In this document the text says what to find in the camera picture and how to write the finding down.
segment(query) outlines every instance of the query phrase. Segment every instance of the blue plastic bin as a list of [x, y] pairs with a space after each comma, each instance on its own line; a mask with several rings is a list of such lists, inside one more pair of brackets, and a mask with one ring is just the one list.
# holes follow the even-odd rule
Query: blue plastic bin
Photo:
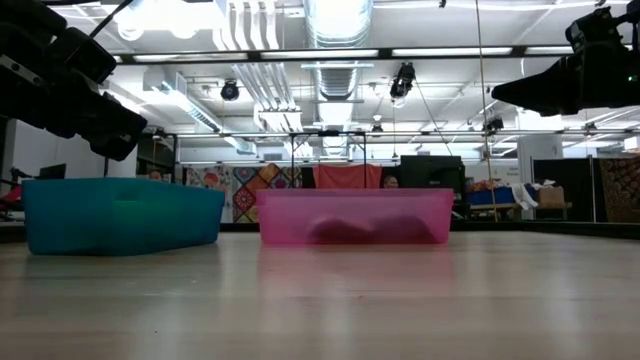
[[218, 239], [224, 193], [141, 179], [23, 183], [27, 242], [40, 255], [139, 255]]
[[[536, 191], [532, 186], [525, 185], [527, 192], [531, 195], [531, 198], [535, 199]], [[496, 204], [511, 204], [516, 200], [513, 198], [513, 192], [510, 187], [502, 187], [493, 189], [496, 196]], [[491, 190], [474, 191], [467, 193], [467, 202], [471, 205], [489, 205], [493, 204], [491, 197]]]

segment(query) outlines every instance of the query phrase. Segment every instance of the red curtain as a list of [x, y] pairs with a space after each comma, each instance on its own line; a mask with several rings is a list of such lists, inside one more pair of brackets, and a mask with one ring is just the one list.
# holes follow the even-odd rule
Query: red curtain
[[364, 174], [367, 172], [367, 189], [380, 188], [382, 168], [375, 165], [329, 166], [313, 168], [316, 189], [363, 189]]

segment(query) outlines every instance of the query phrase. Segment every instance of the wooden floor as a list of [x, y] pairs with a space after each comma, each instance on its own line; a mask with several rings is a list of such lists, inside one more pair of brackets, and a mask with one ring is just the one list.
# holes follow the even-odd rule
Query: wooden floor
[[640, 359], [640, 244], [262, 249], [225, 234], [126, 258], [5, 244], [0, 359]]

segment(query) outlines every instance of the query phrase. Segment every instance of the pink plastic bin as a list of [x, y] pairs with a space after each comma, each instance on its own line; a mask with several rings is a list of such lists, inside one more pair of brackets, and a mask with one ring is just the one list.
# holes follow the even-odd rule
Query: pink plastic bin
[[451, 189], [258, 191], [267, 245], [442, 244], [452, 207]]

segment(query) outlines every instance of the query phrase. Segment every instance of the cardboard box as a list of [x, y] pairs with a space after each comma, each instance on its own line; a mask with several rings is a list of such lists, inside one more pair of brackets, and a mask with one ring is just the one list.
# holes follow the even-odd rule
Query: cardboard box
[[540, 205], [564, 205], [564, 189], [562, 186], [542, 188], [536, 194], [536, 201]]

